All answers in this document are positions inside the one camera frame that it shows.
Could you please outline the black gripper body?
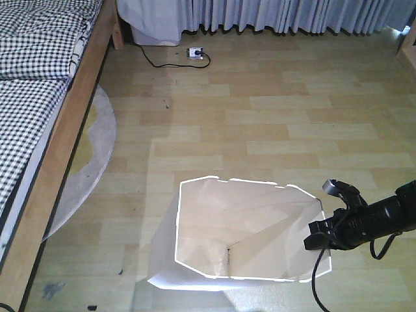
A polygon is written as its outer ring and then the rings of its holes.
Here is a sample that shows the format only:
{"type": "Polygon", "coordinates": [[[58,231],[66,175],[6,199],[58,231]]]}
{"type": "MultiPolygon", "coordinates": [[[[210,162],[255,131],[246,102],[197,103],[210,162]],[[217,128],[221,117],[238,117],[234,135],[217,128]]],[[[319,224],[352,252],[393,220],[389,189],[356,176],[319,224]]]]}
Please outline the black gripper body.
{"type": "Polygon", "coordinates": [[[331,195],[342,199],[346,208],[333,213],[331,248],[352,250],[376,239],[371,228],[370,210],[359,190],[342,181],[331,181],[331,195]]]}

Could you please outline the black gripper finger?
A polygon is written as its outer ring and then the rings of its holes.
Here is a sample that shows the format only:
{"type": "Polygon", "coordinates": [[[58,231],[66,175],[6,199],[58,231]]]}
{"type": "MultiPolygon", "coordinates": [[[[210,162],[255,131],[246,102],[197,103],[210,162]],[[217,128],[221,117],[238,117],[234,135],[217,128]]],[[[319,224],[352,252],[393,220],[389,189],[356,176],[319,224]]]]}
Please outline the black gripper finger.
{"type": "Polygon", "coordinates": [[[304,247],[306,250],[332,249],[331,241],[330,236],[326,233],[310,234],[304,239],[304,247]]]}
{"type": "Polygon", "coordinates": [[[317,220],[309,223],[309,230],[312,235],[331,235],[335,233],[335,224],[333,220],[317,220]]]}

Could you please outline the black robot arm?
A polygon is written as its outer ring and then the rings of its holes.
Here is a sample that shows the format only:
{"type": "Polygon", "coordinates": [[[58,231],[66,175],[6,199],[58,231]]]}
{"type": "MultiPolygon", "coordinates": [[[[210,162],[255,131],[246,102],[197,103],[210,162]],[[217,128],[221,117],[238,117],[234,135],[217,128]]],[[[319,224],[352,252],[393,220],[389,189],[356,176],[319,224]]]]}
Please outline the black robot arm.
{"type": "Polygon", "coordinates": [[[327,180],[322,188],[342,199],[346,207],[334,210],[330,218],[309,224],[306,250],[352,250],[380,237],[415,229],[415,181],[372,204],[367,204],[356,187],[336,179],[327,180]]]}

